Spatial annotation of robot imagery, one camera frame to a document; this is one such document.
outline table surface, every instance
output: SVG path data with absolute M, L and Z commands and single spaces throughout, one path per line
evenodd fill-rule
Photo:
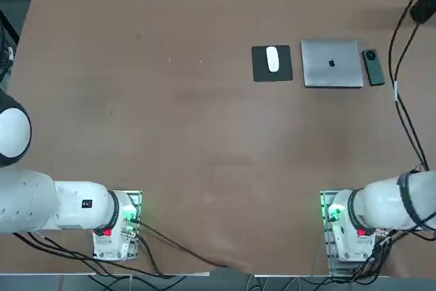
M 33 140 L 20 166 L 54 179 L 141 189 L 143 219 L 194 251 L 257 274 L 310 275 L 321 189 L 365 186 L 417 164 L 391 86 L 306 89 L 299 42 L 352 38 L 376 48 L 408 0 L 32 0 L 11 94 Z M 409 19 L 394 49 L 411 32 Z M 399 90 L 436 158 L 434 47 L 426 25 Z M 289 44 L 294 81 L 254 83 L 251 47 Z M 89 231 L 51 232 L 92 251 Z M 161 270 L 211 269 L 144 233 Z M 3 273 L 88 272 L 1 236 Z M 399 242 L 387 275 L 435 277 L 436 248 Z M 145 254 L 129 263 L 149 269 Z M 316 274 L 326 274 L 323 247 Z

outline white mouse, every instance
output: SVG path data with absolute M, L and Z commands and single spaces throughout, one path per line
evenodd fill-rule
M 279 53 L 275 47 L 266 47 L 266 59 L 268 60 L 268 69 L 275 73 L 279 70 Z

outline silver laptop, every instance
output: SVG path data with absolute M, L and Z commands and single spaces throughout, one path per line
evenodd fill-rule
M 356 40 L 302 40 L 301 56 L 306 87 L 363 87 Z

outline black mouse pad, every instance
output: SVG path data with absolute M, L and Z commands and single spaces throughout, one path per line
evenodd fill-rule
M 254 82 L 292 81 L 291 50 L 289 46 L 274 46 L 279 54 L 279 70 L 275 73 L 268 69 L 266 49 L 269 46 L 251 47 Z

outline mounting plate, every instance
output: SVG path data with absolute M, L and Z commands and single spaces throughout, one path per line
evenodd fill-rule
M 326 242 L 328 271 L 330 275 L 337 277 L 351 276 L 361 265 L 361 262 L 342 262 L 339 260 L 332 224 L 326 215 L 328 208 L 333 203 L 334 197 L 339 191 L 341 190 L 321 190 L 320 192 L 322 225 L 324 227 L 324 240 Z
M 139 224 L 130 222 L 140 220 L 142 191 L 113 190 L 118 198 L 120 209 L 115 227 L 110 235 L 98 236 L 93 233 L 93 257 L 108 261 L 134 260 L 138 257 Z

